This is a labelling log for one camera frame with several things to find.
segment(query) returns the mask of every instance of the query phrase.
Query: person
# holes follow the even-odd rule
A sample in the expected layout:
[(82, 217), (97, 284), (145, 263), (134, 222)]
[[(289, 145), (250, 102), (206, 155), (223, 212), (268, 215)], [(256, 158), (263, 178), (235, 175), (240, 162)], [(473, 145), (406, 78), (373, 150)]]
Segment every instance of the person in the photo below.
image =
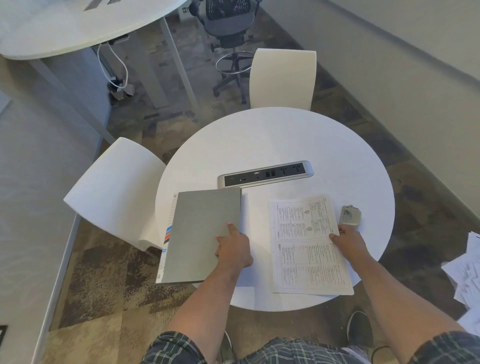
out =
[[(231, 223), (230, 236), (218, 236), (218, 264), (174, 315), (167, 332), (150, 345), (142, 364), (213, 364), (227, 323), (235, 284), (244, 267), (252, 265), (250, 242)], [(373, 259), (360, 233), (339, 225), (330, 234), (358, 273), (372, 302), (380, 327), (400, 364), (480, 363), (480, 337), (468, 334), (448, 315), (406, 288)], [(366, 315), (357, 311), (347, 327), (349, 346), (332, 348), (301, 339), (273, 339), (247, 355), (240, 364), (364, 364), (372, 343)]]

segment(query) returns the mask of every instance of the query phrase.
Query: round white table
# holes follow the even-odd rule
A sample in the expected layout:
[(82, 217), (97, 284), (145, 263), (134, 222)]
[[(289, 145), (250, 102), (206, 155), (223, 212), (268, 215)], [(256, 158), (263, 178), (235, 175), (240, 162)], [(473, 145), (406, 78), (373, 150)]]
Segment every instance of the round white table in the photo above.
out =
[[(156, 195), (159, 231), (167, 228), (176, 192), (215, 189), (217, 177), (254, 168), (308, 160), (314, 176), (242, 189), (242, 232), (250, 238), (253, 266), (242, 271), (231, 304), (258, 311), (298, 310), (335, 296), (272, 293), (269, 200), (327, 194), (337, 220), (343, 205), (362, 211), (359, 231), (378, 260), (395, 217), (392, 185), (370, 146), (326, 116), (291, 108), (251, 109), (207, 125), (175, 153)], [(349, 267), (352, 283), (360, 279)]]
[(127, 54), (154, 106), (164, 107), (168, 105), (167, 98), (135, 33), (135, 30), (160, 19), (163, 36), (193, 109), (197, 112), (195, 95), (164, 18), (184, 2), (185, 0), (59, 0), (45, 6), (27, 22), (4, 36), (0, 41), (0, 54), (12, 60), (29, 60), (59, 90), (60, 95), (66, 97), (76, 111), (112, 143), (115, 139), (101, 122), (85, 105), (72, 97), (69, 88), (40, 59), (84, 49), (128, 34), (129, 40), (119, 43), (121, 49), (116, 47), (116, 51)]

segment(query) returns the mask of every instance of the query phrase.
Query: chair backrest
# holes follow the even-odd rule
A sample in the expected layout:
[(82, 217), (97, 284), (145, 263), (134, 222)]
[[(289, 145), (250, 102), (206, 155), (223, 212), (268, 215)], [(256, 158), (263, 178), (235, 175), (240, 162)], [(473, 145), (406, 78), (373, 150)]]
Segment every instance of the chair backrest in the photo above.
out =
[(250, 107), (310, 110), (317, 52), (258, 48), (250, 70)]
[(208, 20), (218, 20), (246, 14), (252, 9), (250, 0), (205, 0)]
[(148, 149), (119, 138), (78, 180), (64, 201), (92, 224), (140, 250), (151, 245), (161, 247), (154, 215), (164, 170), (165, 164)]

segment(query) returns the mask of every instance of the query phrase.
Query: tabletop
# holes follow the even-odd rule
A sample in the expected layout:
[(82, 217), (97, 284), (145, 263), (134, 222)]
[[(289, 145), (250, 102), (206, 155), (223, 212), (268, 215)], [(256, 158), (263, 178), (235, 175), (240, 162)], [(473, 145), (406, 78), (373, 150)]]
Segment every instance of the tabletop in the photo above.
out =
[[(217, 177), (307, 160), (314, 175), (242, 189), (242, 227), (254, 263), (238, 280), (231, 304), (258, 311), (298, 310), (334, 296), (272, 293), (269, 201), (327, 194), (337, 220), (343, 205), (362, 211), (359, 231), (378, 260), (392, 233), (395, 200), (390, 178), (370, 146), (326, 116), (292, 108), (259, 108), (225, 116), (188, 139), (168, 163), (156, 195), (156, 220), (166, 231), (176, 192), (217, 188)], [(351, 269), (352, 283), (360, 279)]]
[(0, 41), (0, 54), (13, 60), (33, 60), (91, 47), (150, 24), (184, 2), (58, 0), (7, 34)]

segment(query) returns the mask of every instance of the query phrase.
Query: person's right hand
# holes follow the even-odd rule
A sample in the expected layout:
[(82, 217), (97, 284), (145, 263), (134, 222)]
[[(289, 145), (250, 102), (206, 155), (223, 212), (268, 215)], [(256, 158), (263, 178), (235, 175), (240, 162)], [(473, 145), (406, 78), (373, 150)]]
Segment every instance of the person's right hand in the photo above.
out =
[(338, 230), (340, 230), (340, 235), (330, 234), (329, 238), (356, 271), (359, 264), (372, 258), (367, 250), (367, 245), (353, 226), (339, 225)]
[(253, 264), (250, 254), (250, 240), (247, 235), (242, 234), (231, 222), (227, 224), (230, 236), (217, 236), (218, 249), (215, 253), (218, 256), (218, 263), (227, 267), (234, 267), (242, 270)]

